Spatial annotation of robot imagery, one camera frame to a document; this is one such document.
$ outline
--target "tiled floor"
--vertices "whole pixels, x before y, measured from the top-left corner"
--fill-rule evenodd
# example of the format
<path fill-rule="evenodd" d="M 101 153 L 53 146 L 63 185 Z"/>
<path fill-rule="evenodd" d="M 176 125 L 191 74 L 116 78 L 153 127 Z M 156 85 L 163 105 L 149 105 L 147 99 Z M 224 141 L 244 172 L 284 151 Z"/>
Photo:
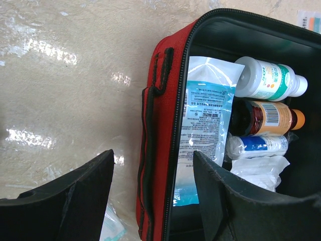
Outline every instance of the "tiled floor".
<path fill-rule="evenodd" d="M 110 202 L 136 238 L 140 95 L 152 51 L 217 7 L 292 24 L 299 9 L 321 11 L 313 0 L 3 0 L 0 198 L 114 149 Z"/>

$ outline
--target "zipper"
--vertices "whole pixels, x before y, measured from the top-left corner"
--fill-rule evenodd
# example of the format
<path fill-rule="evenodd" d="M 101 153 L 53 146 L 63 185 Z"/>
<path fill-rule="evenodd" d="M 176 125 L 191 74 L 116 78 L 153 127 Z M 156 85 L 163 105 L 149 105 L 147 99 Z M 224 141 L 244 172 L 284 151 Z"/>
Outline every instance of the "zipper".
<path fill-rule="evenodd" d="M 175 117 L 174 117 L 174 125 L 173 125 L 173 132 L 172 132 L 172 139 L 171 139 L 171 150 L 170 150 L 170 157 L 169 157 L 169 168 L 168 168 L 168 181 L 167 181 L 167 186 L 166 186 L 166 193 L 165 193 L 165 217 L 164 217 L 164 222 L 163 222 L 163 241 L 167 241 L 169 238 L 169 228 L 170 228 L 170 213 L 172 209 L 172 200 L 173 200 L 173 192 L 175 188 L 175 183 L 174 179 L 176 177 L 176 168 L 177 168 L 177 161 L 178 161 L 178 150 L 179 145 L 178 142 L 178 128 L 182 124 L 182 102 L 181 102 L 181 96 L 185 93 L 185 85 L 186 85 L 186 73 L 187 73 L 187 66 L 186 66 L 186 60 L 188 57 L 188 50 L 189 50 L 189 45 L 190 42 L 194 36 L 194 34 L 197 32 L 199 29 L 200 25 L 204 23 L 205 20 L 207 20 L 211 15 L 217 14 L 217 13 L 231 13 L 231 14 L 243 14 L 246 16 L 252 16 L 255 18 L 267 20 L 270 22 L 274 22 L 277 24 L 281 24 L 283 26 L 291 27 L 293 29 L 299 30 L 304 32 L 305 35 L 310 35 L 310 36 L 317 36 L 320 37 L 320 34 L 312 32 L 310 30 L 301 28 L 299 26 L 295 26 L 289 23 L 285 23 L 280 20 L 272 19 L 266 16 L 261 16 L 258 14 L 250 13 L 250 12 L 245 12 L 241 10 L 236 10 L 236 9 L 214 9 L 203 16 L 201 16 L 198 21 L 194 24 L 192 30 L 190 31 L 190 34 L 187 38 L 187 41 L 185 43 L 185 48 L 183 50 L 183 56 L 182 56 L 182 62 L 181 62 L 181 69 L 180 69 L 180 76 L 179 76 L 179 82 L 178 82 L 178 90 L 177 90 L 177 98 L 176 98 L 176 108 L 175 108 Z"/>

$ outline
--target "red fabric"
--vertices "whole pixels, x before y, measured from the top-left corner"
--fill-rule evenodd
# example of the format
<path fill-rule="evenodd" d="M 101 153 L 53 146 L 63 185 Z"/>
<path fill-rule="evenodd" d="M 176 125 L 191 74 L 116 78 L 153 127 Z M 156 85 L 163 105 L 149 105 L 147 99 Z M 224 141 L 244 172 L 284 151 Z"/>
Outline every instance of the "red fabric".
<path fill-rule="evenodd" d="M 165 49 L 169 47 L 174 48 L 172 70 L 167 81 L 166 91 L 163 95 L 158 96 L 154 99 L 153 125 L 155 126 L 155 143 L 157 145 L 155 154 L 156 159 L 146 160 L 155 162 L 155 170 L 152 183 L 152 203 L 154 214 L 154 230 L 152 239 L 153 241 L 160 241 L 162 239 L 163 234 L 165 192 L 167 185 L 167 172 L 169 166 L 169 156 L 177 99 L 178 80 L 181 69 L 183 50 L 185 48 L 187 37 L 190 34 L 190 31 L 194 24 L 195 22 L 181 29 L 177 33 L 161 40 L 155 48 L 150 63 L 147 86 L 152 85 L 155 55 L 159 53 L 156 75 L 156 86 L 159 86 L 161 82 L 161 71 L 165 56 Z M 144 215 L 144 213 L 141 213 L 141 208 L 138 204 L 136 211 L 137 222 L 139 224 L 140 216 Z M 148 220 L 145 216 L 141 236 L 143 241 L 146 240 L 147 226 Z"/>

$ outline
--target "white packet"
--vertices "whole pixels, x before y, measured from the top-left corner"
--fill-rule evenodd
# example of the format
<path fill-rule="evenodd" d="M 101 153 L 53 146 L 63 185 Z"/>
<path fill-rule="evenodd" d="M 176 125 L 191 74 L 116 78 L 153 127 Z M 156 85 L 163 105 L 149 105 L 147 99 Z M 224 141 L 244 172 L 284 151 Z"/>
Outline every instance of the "white packet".
<path fill-rule="evenodd" d="M 193 151 L 222 166 L 236 84 L 244 65 L 190 57 L 173 204 L 198 203 Z"/>
<path fill-rule="evenodd" d="M 244 180 L 275 192 L 275 188 L 281 183 L 280 173 L 290 165 L 285 157 L 259 157 L 241 158 L 232 161 L 231 173 Z"/>

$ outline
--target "white bottle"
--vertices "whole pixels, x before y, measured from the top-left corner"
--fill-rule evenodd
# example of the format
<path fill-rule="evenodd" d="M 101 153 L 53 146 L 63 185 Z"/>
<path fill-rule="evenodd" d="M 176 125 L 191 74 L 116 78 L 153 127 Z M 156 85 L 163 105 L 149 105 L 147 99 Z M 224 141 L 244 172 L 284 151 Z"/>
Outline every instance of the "white bottle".
<path fill-rule="evenodd" d="M 262 137 L 236 137 L 229 135 L 226 152 L 229 158 L 283 156 L 288 148 L 286 137 L 262 136 Z"/>
<path fill-rule="evenodd" d="M 235 96 L 280 101 L 298 97 L 307 89 L 307 80 L 284 64 L 272 64 L 251 57 L 235 61 L 245 65 L 237 83 Z"/>

